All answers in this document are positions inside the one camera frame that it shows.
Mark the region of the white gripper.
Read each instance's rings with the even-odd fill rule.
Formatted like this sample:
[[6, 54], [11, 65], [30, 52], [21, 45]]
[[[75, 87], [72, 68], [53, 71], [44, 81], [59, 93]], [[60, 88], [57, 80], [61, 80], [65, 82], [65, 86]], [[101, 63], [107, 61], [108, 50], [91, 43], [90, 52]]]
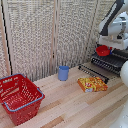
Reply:
[[120, 50], [125, 50], [128, 47], [128, 34], [121, 34], [118, 36], [101, 36], [99, 38], [101, 45], [109, 47], [109, 54], [112, 54], [112, 47]]

